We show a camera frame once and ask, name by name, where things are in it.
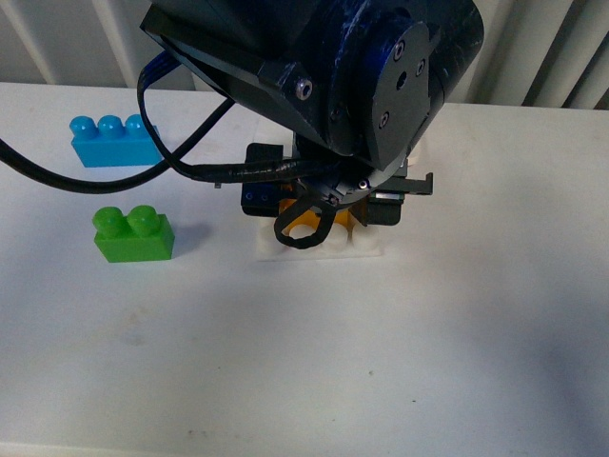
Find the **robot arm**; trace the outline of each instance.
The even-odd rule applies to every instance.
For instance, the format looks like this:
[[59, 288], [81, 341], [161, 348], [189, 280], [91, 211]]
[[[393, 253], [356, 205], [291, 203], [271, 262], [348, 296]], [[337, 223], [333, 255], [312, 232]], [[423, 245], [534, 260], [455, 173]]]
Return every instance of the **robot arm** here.
[[[432, 176], [408, 180], [407, 157], [479, 52], [472, 0], [153, 0], [142, 29], [227, 98], [294, 131], [292, 157], [337, 160], [323, 175], [245, 185], [248, 214], [279, 216], [278, 239], [323, 241], [337, 211], [364, 225], [396, 224], [403, 196], [429, 194]], [[283, 158], [252, 145], [247, 162]], [[279, 202], [297, 199], [279, 214]], [[283, 229], [302, 212], [318, 232]]]

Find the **wire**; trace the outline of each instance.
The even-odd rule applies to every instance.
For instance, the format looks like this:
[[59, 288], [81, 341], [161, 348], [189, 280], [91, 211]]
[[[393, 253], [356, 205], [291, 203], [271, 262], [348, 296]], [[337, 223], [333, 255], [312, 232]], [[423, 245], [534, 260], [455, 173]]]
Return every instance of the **wire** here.
[[306, 176], [326, 174], [337, 167], [338, 161], [288, 159], [282, 161], [254, 162], [246, 164], [190, 165], [171, 155], [148, 119], [144, 92], [177, 67], [179, 62], [167, 51], [156, 56], [144, 67], [138, 78], [137, 101], [142, 121], [152, 141], [167, 163], [183, 176], [209, 183], [261, 183], [289, 181]]
[[144, 101], [145, 90], [154, 82], [180, 66], [168, 52], [164, 51], [153, 59], [140, 73], [137, 88], [138, 105], [142, 120], [152, 141], [163, 155], [164, 160], [154, 167], [128, 178], [115, 181], [85, 181], [70, 178], [35, 164], [21, 155], [5, 141], [0, 139], [0, 162], [7, 164], [24, 176], [52, 188], [69, 192], [104, 194], [121, 192], [141, 186], [173, 168], [184, 176], [197, 181], [211, 183], [253, 183], [269, 181], [288, 181], [305, 176], [325, 174], [336, 168], [337, 163], [317, 160], [289, 159], [273, 162], [257, 162], [229, 165], [189, 165], [182, 162], [192, 148], [218, 123], [226, 112], [235, 104], [226, 99], [214, 110], [205, 122], [197, 128], [173, 153], [159, 138], [156, 130], [147, 117]]
[[[201, 139], [217, 124], [217, 122], [222, 119], [222, 117], [233, 105], [234, 102], [232, 100], [225, 100], [224, 103], [214, 110], [205, 120], [205, 122], [173, 152], [171, 157], [181, 159], [187, 155], [192, 148], [194, 148], [194, 146], [201, 141]], [[53, 171], [40, 167], [21, 155], [15, 149], [11, 148], [2, 139], [0, 139], [0, 162], [4, 162], [9, 167], [15, 169], [24, 176], [27, 176], [28, 178], [44, 185], [51, 186], [52, 188], [88, 194], [115, 193], [123, 190], [133, 189], [160, 176], [170, 168], [169, 163], [166, 160], [163, 160], [154, 167], [134, 176], [130, 176], [129, 178], [105, 182], [83, 181], [62, 176]]]

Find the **black rubber loop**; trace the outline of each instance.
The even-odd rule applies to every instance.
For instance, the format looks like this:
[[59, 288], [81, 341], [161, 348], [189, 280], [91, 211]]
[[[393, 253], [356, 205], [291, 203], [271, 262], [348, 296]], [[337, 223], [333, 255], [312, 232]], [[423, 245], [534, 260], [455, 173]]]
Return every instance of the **black rubber loop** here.
[[[297, 218], [305, 214], [311, 208], [316, 207], [322, 211], [320, 224], [315, 233], [304, 238], [292, 238], [284, 234], [284, 230]], [[314, 248], [324, 242], [334, 224], [336, 211], [329, 204], [321, 202], [318, 198], [304, 195], [294, 202], [292, 206], [282, 212], [275, 220], [275, 237], [281, 244], [296, 249]]]

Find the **lego brick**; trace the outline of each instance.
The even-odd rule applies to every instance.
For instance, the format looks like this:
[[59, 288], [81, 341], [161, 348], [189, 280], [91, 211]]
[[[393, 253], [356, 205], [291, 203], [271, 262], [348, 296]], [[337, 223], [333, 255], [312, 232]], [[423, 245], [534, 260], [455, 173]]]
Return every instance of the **lego brick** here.
[[167, 217], [153, 207], [135, 207], [124, 216], [115, 207], [99, 209], [93, 216], [95, 245], [111, 262], [169, 260], [175, 236]]
[[86, 168], [156, 165], [162, 159], [139, 114], [124, 125], [116, 116], [104, 116], [97, 126], [90, 117], [78, 116], [69, 128], [72, 147]]
[[[294, 249], [282, 245], [275, 238], [274, 220], [260, 218], [256, 239], [256, 259], [260, 261], [320, 260], [378, 257], [383, 255], [379, 228], [364, 227], [349, 216], [347, 224], [334, 223], [323, 243], [315, 248]], [[290, 236], [302, 238], [313, 233], [314, 228], [303, 223], [292, 227]]]

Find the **blue lego brick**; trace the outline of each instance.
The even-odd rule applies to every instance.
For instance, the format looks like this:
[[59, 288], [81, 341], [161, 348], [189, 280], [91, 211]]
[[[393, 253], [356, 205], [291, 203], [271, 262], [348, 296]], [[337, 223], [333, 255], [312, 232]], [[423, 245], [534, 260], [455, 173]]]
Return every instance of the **blue lego brick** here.
[[156, 165], [163, 159], [139, 114], [130, 116], [124, 126], [116, 116], [102, 117], [97, 126], [90, 117], [78, 116], [69, 128], [72, 146], [86, 168]]

